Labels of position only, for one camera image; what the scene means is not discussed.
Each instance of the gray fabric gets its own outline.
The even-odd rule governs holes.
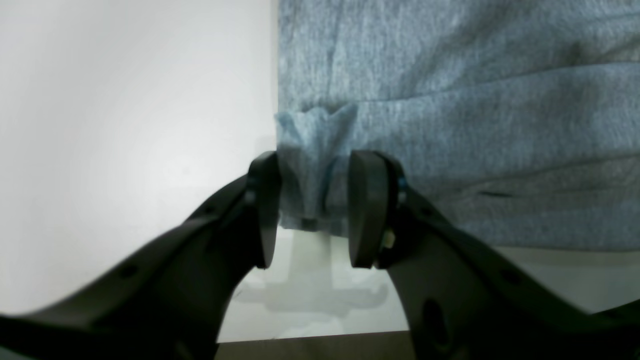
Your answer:
[[[492,245],[640,249],[640,2],[280,1],[282,225],[345,235],[352,149]]]

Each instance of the light blue towel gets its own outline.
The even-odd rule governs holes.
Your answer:
[[[640,1],[280,1],[282,225],[345,235],[352,149],[492,245],[640,249]]]

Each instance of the table surface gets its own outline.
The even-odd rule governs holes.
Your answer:
[[[89,283],[275,148],[276,2],[0,3],[0,312]],[[499,249],[597,311],[640,298],[640,254]],[[220,341],[407,328],[346,239],[280,230]]]

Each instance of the gray sweatshirt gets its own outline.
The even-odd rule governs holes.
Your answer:
[[[640,249],[640,1],[280,0],[282,225],[347,233],[353,149],[492,245]]]

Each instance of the white surface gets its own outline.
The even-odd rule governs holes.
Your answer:
[[[275,8],[0,2],[0,312],[58,300],[177,225],[275,147]],[[640,297],[640,254],[501,249],[588,310]],[[345,239],[280,231],[221,341],[406,329]]]

